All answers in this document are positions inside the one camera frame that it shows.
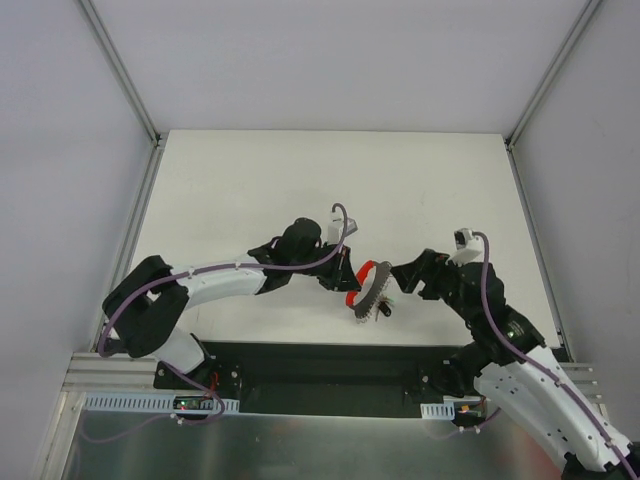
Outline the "red handled metal key holder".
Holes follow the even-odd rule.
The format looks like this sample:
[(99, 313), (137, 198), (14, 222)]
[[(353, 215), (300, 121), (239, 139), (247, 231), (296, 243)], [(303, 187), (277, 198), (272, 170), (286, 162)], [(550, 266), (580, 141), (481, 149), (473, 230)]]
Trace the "red handled metal key holder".
[(388, 261), (366, 261), (356, 273), (361, 290), (348, 292), (346, 306), (353, 312), (358, 324), (366, 323), (371, 316), (374, 320), (382, 314), (378, 312), (380, 300), (389, 298), (386, 289), (391, 278), (392, 265)]

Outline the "black headed key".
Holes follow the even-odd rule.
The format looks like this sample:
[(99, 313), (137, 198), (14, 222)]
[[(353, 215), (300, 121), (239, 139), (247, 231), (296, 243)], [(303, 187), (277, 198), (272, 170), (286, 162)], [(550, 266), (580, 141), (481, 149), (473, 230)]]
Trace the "black headed key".
[(378, 303), (378, 312), (384, 317), (390, 317), (392, 315), (392, 302), (390, 299), (380, 300)]

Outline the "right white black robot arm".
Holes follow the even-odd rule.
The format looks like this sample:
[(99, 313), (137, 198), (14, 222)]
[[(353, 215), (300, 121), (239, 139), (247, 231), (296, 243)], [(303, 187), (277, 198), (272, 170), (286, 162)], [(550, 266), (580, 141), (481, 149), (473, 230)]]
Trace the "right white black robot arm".
[(636, 479), (639, 447), (565, 373), (542, 334), (507, 303), (489, 260), (457, 265), (424, 250), (392, 268), (400, 290), (443, 301), (472, 336), (428, 375), (439, 393), (486, 397), (552, 458), (565, 479)]

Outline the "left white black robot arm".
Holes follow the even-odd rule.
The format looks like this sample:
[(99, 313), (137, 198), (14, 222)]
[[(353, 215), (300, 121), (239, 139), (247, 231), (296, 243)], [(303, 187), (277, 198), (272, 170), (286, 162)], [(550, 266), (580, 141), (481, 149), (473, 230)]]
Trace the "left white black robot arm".
[(155, 358), (188, 388), (212, 388), (214, 361), (194, 335), (178, 327), (182, 314), (228, 297), (271, 293), (295, 275), (314, 278), (328, 291), (358, 291), (344, 243), (356, 230), (351, 218), (334, 219), (326, 233), (315, 221), (298, 218), (235, 260), (179, 269), (159, 255), (145, 258), (102, 302), (120, 340), (118, 351)]

